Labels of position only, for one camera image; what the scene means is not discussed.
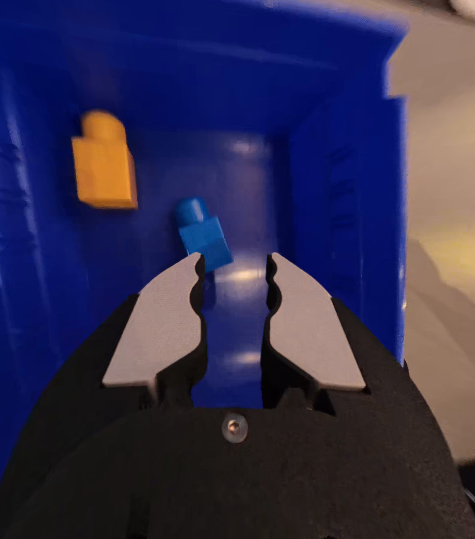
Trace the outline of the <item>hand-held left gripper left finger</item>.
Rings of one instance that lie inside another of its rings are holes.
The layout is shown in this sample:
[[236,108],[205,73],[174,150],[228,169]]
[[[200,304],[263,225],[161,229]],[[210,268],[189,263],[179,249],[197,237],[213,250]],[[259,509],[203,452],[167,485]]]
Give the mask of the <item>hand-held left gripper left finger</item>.
[[153,401],[191,399],[208,363],[204,266],[204,256],[194,252],[140,290],[102,379],[105,387],[145,387]]

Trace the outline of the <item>orange toy block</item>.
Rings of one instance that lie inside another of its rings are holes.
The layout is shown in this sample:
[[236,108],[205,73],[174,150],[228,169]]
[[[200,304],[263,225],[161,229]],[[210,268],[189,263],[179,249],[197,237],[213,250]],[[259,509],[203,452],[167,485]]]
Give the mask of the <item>orange toy block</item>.
[[79,200],[100,209],[136,210],[135,166],[122,122],[107,111],[88,111],[71,143]]

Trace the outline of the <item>blue toy block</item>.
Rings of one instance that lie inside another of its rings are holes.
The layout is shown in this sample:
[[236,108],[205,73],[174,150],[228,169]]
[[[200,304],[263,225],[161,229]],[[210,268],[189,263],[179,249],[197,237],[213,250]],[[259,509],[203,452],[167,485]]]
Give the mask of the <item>blue toy block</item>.
[[206,273],[212,273],[234,261],[219,219],[209,213],[202,198],[181,200],[174,215],[187,254],[202,254]]

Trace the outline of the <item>blue plastic bin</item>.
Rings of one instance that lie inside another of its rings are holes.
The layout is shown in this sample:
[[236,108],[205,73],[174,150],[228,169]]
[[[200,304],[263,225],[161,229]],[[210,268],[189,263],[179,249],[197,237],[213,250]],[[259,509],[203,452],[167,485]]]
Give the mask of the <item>blue plastic bin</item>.
[[[403,359],[404,102],[395,22],[295,1],[0,1],[0,480],[58,368],[186,255],[174,211],[218,217],[205,406],[260,405],[268,253]],[[88,111],[126,129],[138,208],[77,194]]]

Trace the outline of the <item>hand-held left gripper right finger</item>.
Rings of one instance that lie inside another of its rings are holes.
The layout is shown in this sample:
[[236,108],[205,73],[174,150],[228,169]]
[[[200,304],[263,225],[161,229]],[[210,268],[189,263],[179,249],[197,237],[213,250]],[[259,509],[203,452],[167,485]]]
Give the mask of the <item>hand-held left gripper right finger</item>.
[[366,382],[332,295],[280,253],[268,255],[268,315],[261,348],[263,407],[298,390],[309,407],[328,407],[330,391],[359,394]]

